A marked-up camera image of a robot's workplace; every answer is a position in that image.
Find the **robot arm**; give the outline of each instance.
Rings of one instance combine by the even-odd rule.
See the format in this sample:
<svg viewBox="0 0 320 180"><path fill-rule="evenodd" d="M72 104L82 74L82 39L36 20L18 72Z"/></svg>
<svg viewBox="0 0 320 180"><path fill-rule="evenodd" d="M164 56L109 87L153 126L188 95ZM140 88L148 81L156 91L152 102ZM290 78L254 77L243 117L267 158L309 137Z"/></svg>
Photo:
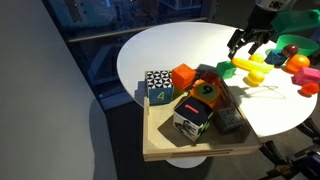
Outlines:
<svg viewBox="0 0 320 180"><path fill-rule="evenodd" d="M253 42L249 54L253 54L262 44L268 43L276 33L271 26L271 21L278 12L289 11L297 0L256 0L255 7L248 19L245 30L237 29L230 41L229 58L232 59L237 50L242 46Z"/></svg>

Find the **pink toy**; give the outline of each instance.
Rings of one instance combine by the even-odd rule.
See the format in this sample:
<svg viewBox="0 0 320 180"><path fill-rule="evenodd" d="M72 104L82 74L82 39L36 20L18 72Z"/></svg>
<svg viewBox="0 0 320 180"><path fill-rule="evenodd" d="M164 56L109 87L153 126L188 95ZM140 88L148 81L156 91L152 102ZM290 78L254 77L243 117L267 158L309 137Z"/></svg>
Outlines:
<svg viewBox="0 0 320 180"><path fill-rule="evenodd" d="M318 83L320 82L320 71L309 67L302 67L293 75L292 82L300 86L307 83Z"/></svg>

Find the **wooden tray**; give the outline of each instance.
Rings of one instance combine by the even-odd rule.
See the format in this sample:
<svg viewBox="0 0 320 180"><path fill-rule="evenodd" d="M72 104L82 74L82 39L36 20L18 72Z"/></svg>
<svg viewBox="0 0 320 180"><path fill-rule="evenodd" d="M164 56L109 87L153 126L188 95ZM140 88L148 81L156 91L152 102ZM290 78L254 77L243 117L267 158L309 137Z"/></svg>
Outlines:
<svg viewBox="0 0 320 180"><path fill-rule="evenodd" d="M149 106L147 93L144 97L143 156L145 161L168 160L173 158L225 156L248 154L258 150L261 143L247 118L231 96L227 85L222 81L222 93L217 108L235 107L246 121L239 131L220 135L214 124L197 140L192 142L173 127L173 109L187 96L183 93L170 104Z"/></svg>

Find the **green block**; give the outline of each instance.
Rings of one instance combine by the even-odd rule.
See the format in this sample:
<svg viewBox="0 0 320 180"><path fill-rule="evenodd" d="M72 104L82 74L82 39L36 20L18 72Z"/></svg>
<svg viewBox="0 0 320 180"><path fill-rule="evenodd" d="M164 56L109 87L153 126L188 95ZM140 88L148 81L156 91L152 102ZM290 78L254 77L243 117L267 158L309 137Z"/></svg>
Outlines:
<svg viewBox="0 0 320 180"><path fill-rule="evenodd" d="M320 11L317 9L306 11L278 12L271 21L277 33L295 32L320 26Z"/></svg>
<svg viewBox="0 0 320 180"><path fill-rule="evenodd" d="M237 67L230 61L219 62L216 70L222 79L230 79L234 75Z"/></svg>

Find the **table base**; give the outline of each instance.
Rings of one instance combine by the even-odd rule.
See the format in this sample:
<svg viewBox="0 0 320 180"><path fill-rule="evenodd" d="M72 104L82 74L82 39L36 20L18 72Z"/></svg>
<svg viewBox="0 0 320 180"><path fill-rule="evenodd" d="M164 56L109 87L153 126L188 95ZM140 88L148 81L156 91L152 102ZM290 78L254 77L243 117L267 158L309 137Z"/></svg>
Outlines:
<svg viewBox="0 0 320 180"><path fill-rule="evenodd" d="M181 159L170 159L167 160L167 162L173 166L176 166L178 168L194 168L201 163L203 163L204 160L206 160L207 157L196 157L196 158L181 158Z"/></svg>

